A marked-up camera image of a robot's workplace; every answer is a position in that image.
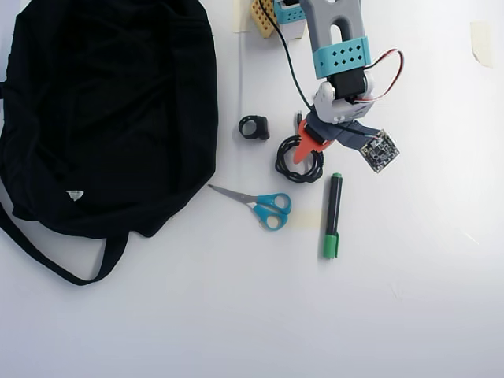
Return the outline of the white navy gripper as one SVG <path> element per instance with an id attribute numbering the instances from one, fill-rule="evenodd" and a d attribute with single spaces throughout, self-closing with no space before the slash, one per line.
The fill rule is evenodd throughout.
<path id="1" fill-rule="evenodd" d="M 361 149 L 378 136 L 377 129 L 358 121 L 370 111 L 371 102 L 349 102 L 336 99 L 335 94 L 335 88 L 328 81 L 319 86 L 312 109 L 298 126 L 300 141 L 293 155 L 296 165 L 312 152 L 323 152 L 334 141 L 347 148 Z"/>

